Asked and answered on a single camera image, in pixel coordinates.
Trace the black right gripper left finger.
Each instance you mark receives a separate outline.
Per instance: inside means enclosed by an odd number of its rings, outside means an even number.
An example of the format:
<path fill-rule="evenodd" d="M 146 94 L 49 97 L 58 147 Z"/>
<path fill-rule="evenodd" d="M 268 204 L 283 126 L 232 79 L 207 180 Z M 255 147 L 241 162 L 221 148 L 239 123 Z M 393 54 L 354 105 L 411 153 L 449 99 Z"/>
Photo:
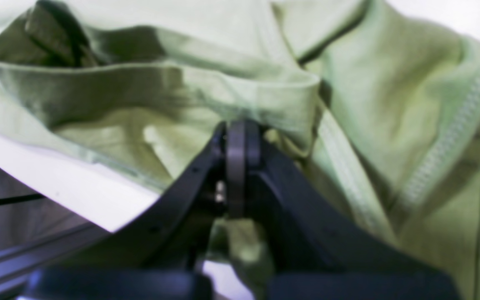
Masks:
<path fill-rule="evenodd" d="M 42 268 L 27 300 L 211 300 L 201 273 L 215 219 L 246 215 L 247 123 L 220 123 L 204 150 L 145 212 Z"/>

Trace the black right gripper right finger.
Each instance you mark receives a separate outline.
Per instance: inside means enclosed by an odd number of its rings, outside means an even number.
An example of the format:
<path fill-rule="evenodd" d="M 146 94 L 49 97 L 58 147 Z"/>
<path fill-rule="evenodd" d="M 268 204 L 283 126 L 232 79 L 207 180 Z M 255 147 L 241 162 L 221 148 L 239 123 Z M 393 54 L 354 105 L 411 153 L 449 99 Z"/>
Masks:
<path fill-rule="evenodd" d="M 246 216 L 265 229 L 270 300 L 459 300 L 451 278 L 341 215 L 246 122 Z"/>

